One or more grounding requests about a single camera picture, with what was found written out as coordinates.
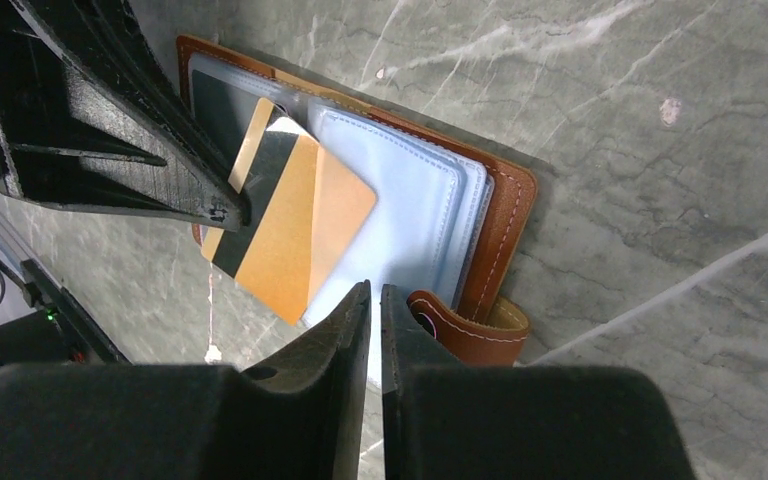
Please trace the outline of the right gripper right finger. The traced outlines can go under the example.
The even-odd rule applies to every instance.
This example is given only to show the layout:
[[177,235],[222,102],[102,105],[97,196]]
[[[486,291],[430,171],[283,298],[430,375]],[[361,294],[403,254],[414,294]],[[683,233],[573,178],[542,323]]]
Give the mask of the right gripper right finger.
[[607,366],[471,367],[381,293],[389,479],[690,479],[668,404]]

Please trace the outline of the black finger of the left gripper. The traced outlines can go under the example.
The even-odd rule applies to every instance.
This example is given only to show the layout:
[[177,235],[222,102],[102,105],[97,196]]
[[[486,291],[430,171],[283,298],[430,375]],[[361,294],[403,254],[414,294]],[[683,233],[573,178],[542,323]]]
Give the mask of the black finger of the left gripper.
[[0,193],[238,230],[248,196],[126,1],[0,1]]

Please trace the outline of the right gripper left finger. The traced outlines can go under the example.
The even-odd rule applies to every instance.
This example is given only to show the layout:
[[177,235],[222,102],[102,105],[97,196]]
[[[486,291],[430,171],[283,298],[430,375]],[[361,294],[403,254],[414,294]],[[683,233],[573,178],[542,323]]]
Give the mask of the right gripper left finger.
[[0,479],[353,479],[372,298],[259,363],[0,369]]

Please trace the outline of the black credit card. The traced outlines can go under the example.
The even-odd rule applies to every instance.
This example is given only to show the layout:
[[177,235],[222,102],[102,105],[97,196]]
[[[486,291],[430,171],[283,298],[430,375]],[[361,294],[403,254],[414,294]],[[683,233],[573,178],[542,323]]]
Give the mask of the black credit card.
[[219,148],[226,167],[230,168],[259,96],[200,71],[192,73],[191,87],[195,118]]

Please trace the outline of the brown leather card holder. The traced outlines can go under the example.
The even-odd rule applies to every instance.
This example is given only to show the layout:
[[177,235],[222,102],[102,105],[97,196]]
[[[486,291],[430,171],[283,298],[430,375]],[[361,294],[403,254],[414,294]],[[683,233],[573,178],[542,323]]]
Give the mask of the brown leather card holder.
[[408,305],[417,317],[430,318],[436,339],[463,363],[510,366],[515,362],[531,324],[517,305],[501,296],[500,287],[538,192],[537,179],[529,169],[370,104],[356,94],[310,82],[207,40],[180,35],[176,51],[183,99],[190,97],[190,79],[184,69],[194,54],[204,54],[294,90],[333,100],[362,117],[481,163],[494,181],[494,191],[457,307],[444,306],[442,300],[427,291],[413,292]]

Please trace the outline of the gold credit card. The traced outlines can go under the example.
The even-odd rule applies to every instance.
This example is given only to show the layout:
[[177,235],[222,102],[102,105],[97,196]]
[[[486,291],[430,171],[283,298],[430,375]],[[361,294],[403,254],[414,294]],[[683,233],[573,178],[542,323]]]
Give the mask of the gold credit card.
[[248,201],[238,231],[208,227],[201,253],[297,323],[372,213],[374,189],[279,106],[259,98],[228,178]]

